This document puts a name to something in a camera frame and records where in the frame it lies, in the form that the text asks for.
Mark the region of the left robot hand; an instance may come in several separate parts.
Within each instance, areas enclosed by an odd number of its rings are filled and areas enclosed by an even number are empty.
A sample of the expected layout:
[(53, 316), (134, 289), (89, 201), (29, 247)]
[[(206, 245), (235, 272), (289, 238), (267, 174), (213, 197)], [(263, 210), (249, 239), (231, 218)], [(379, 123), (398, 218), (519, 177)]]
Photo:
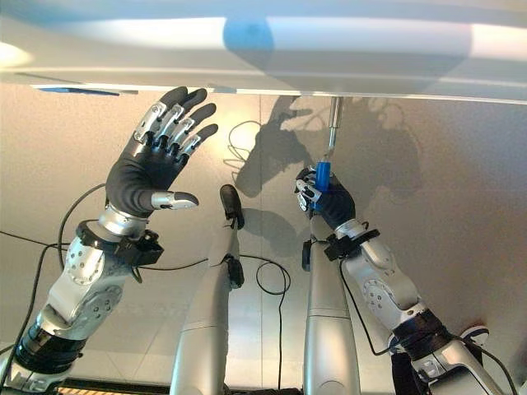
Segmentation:
[(203, 88), (189, 92), (181, 86), (149, 107), (106, 180), (108, 202), (98, 220), (102, 228), (137, 238), (154, 211), (198, 205), (193, 194), (172, 192), (170, 186), (199, 145), (218, 130), (214, 123), (193, 132), (216, 112), (215, 104), (203, 104), (207, 95)]

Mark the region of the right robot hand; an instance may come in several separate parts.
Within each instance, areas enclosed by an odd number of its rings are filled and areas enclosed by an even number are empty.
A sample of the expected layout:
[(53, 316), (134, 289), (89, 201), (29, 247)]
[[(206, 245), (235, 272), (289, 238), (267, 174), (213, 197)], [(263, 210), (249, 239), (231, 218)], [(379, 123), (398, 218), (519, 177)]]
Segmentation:
[(315, 187), (315, 168), (302, 169), (295, 180), (294, 193), (299, 208), (307, 213), (316, 211), (339, 239), (352, 237), (352, 222), (356, 218), (355, 202), (351, 194), (341, 184), (338, 177), (331, 173), (329, 185), (325, 191)]

